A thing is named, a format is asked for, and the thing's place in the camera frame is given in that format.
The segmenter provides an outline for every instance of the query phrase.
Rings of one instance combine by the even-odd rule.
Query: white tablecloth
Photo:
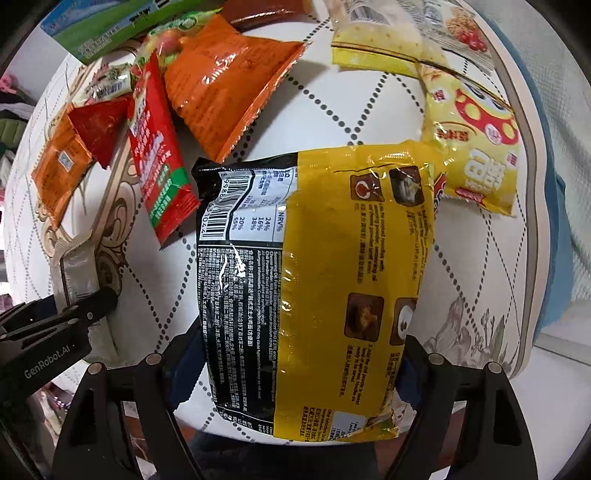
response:
[[[312,44],[245,134],[234,158],[419,138],[424,93],[418,80],[332,65],[331,24],[323,2],[315,5],[316,14],[307,22],[268,25],[249,33]],[[487,76],[452,54],[449,60],[508,99],[516,110],[524,147],[518,160],[515,217],[491,215],[459,200],[442,203],[411,333],[451,361],[482,366],[494,359],[506,363],[515,375],[527,363],[547,279],[545,144],[523,77],[492,30],[481,26],[496,47],[498,74]],[[129,57],[132,51],[126,47],[109,59]],[[115,345],[122,363],[133,364],[148,353],[161,352],[199,313],[195,218],[159,250],[125,144],[109,169],[92,167],[75,191],[61,227],[51,227],[30,173],[48,140],[50,122],[67,95],[87,81],[89,73],[80,74],[79,67],[72,56],[65,59],[37,105],[18,151],[6,194],[8,278],[17,300],[51,294],[48,265],[56,239],[68,240],[92,229],[101,283],[120,294],[117,310],[109,316]],[[179,139],[190,170],[203,153],[185,128],[180,128]],[[57,381],[75,389],[83,371],[80,364]],[[177,415],[200,430],[250,441],[285,442],[221,419],[207,369]]]

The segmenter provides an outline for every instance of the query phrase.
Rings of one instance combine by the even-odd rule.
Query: orange snack bag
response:
[[[47,208],[51,224],[57,228],[66,212],[74,189],[92,164],[92,155],[76,133],[68,113],[69,105],[31,173],[39,199]]]
[[[302,42],[246,37],[216,15],[166,70],[168,98],[221,163],[304,53]]]

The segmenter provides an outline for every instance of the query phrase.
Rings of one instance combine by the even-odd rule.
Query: snack package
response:
[[[494,69],[491,53],[474,15],[454,2],[424,0],[430,38],[441,47],[474,62],[481,69]]]
[[[324,0],[335,29],[333,63],[418,77],[415,63],[447,66],[425,35],[421,0]]]
[[[477,85],[423,65],[427,91],[421,139],[438,146],[443,194],[511,215],[517,194],[519,129],[511,108]]]
[[[310,0],[228,0],[222,15],[234,28],[250,30],[269,23],[305,17],[312,11]]]
[[[131,93],[131,65],[103,65],[92,77],[90,84],[79,91],[73,98],[75,107],[106,102]]]
[[[85,65],[204,0],[61,0],[41,28]]]
[[[56,242],[50,274],[58,312],[100,290],[96,272],[96,245],[91,236],[92,231],[88,231],[70,241],[59,239]],[[85,357],[88,363],[116,365],[119,357],[106,317],[88,328],[88,340],[92,348]]]
[[[39,199],[47,208],[53,228],[60,226],[74,189],[93,162],[92,155],[74,130],[68,116],[72,109],[69,105],[64,110],[39,163],[31,173]]]
[[[158,54],[160,67],[166,68],[177,58],[189,37],[196,35],[220,10],[189,12],[151,30],[135,58],[132,73],[140,76],[153,51]]]
[[[178,149],[158,57],[152,53],[134,90],[129,140],[144,205],[161,247],[198,206]]]
[[[221,163],[303,53],[302,42],[246,37],[216,15],[167,68],[168,98]]]
[[[126,95],[108,102],[75,108],[68,113],[86,149],[103,168],[111,164],[121,124],[132,102],[131,95]]]
[[[197,296],[222,418],[307,442],[397,435],[435,161],[407,141],[197,162]]]

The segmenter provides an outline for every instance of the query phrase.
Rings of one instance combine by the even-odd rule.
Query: metal screw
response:
[[[88,367],[88,373],[90,375],[96,375],[101,370],[103,370],[103,366],[101,364],[92,364],[90,367]]]
[[[490,370],[494,374],[498,375],[498,374],[500,374],[503,371],[503,367],[501,367],[496,362],[491,362],[491,363],[488,364],[488,370]]]
[[[159,353],[151,353],[146,357],[146,363],[148,365],[158,365],[162,360],[162,355]]]
[[[443,358],[443,355],[440,353],[431,353],[431,355],[429,355],[429,363],[433,364],[433,365],[443,365],[443,362],[445,361],[445,359]]]

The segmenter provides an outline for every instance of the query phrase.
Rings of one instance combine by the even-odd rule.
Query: white wall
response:
[[[14,75],[18,87],[37,102],[66,54],[58,42],[36,26],[10,62],[7,72]]]

